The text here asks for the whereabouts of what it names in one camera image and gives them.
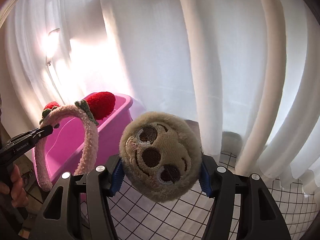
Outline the person's left hand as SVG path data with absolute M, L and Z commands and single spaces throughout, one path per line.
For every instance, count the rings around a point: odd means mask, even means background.
M 13 207 L 26 207 L 29 200 L 25 189 L 23 188 L 23 179 L 20 170 L 16 164 L 13 165 L 13 170 L 10 175 L 12 188 L 9 189 L 8 185 L 1 181 L 0 189 L 4 195 L 11 195 L 11 204 Z

